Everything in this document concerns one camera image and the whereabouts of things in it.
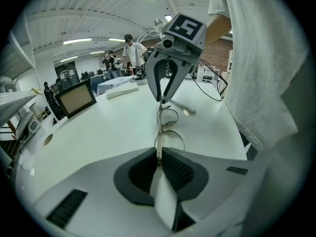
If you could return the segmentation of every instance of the white fabric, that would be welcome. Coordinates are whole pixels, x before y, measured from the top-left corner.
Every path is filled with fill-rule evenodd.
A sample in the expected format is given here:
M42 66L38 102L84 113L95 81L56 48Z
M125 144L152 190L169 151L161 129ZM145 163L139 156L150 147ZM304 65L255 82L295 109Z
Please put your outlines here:
M123 84L130 83L130 81L134 78L135 76L130 76L130 77L118 77L114 78L112 80L105 81L103 83L100 83L98 85L98 90L97 90L97 95L101 95L105 93L106 90L112 89L119 87Z
M135 44L136 43L133 43L132 46L126 45L126 47L124 47L124 50L123 50L123 56L128 55L130 63L132 64L132 68L134 68L134 69L136 67ZM142 44L139 44L139 47L140 47L139 48L140 52L142 52L145 49L145 47ZM143 60L143 58L140 58L140 62L141 62L141 65L145 64L145 61Z
M234 56L225 102L239 130L258 150L295 133L280 96L309 51L282 0L210 0L209 15L232 22Z

